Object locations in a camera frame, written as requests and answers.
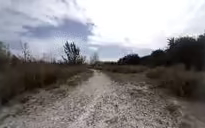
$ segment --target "white cloud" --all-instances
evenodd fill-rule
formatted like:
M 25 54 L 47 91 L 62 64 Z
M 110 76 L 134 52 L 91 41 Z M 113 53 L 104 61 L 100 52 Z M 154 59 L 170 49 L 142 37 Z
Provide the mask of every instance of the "white cloud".
M 97 51 L 97 50 L 98 50 L 98 47 L 90 46 L 89 49 L 92 50 L 92 51 Z
M 77 3 L 96 25 L 94 35 L 89 37 L 92 44 L 158 48 L 166 45 L 167 37 L 205 30 L 205 0 L 77 0 Z

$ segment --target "gray cloud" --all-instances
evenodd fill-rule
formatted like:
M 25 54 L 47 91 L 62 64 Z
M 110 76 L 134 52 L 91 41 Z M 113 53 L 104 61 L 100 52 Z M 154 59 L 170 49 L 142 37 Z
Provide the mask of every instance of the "gray cloud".
M 87 41 L 88 36 L 92 34 L 92 24 L 83 24 L 72 19 L 64 19 L 63 23 L 59 26 L 24 26 L 24 28 L 27 32 L 22 33 L 22 35 L 34 38 L 67 37 Z

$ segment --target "gravel path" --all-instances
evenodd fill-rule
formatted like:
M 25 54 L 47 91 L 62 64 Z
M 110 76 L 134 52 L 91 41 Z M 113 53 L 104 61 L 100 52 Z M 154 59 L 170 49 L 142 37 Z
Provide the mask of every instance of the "gravel path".
M 56 90 L 59 93 L 36 93 L 22 105 L 19 114 L 5 117 L 0 128 L 179 127 L 180 112 L 171 114 L 167 100 L 145 83 L 121 84 L 94 71 L 88 81 L 68 94 L 62 95 L 62 87 Z

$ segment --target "bush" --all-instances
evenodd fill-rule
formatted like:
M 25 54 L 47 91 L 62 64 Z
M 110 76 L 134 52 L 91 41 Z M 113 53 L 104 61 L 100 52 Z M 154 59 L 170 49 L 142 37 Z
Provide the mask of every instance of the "bush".
M 62 66 L 47 63 L 24 63 L 0 72 L 0 104 L 28 90 L 64 82 L 86 70 L 85 66 Z
M 160 87 L 167 88 L 181 97 L 192 97 L 199 85 L 199 74 L 197 72 L 177 68 L 158 67 L 149 70 L 146 76 L 156 79 Z
M 144 66 L 134 65 L 104 65 L 98 67 L 97 69 L 116 73 L 140 73 L 147 70 Z

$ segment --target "treeline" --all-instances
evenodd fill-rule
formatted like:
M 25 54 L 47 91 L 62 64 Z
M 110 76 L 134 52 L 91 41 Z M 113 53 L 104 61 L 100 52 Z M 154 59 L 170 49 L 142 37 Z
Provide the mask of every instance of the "treeline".
M 183 36 L 168 39 L 167 48 L 139 57 L 129 54 L 118 60 L 120 65 L 145 65 L 149 67 L 184 64 L 186 69 L 205 70 L 205 33 L 198 37 Z

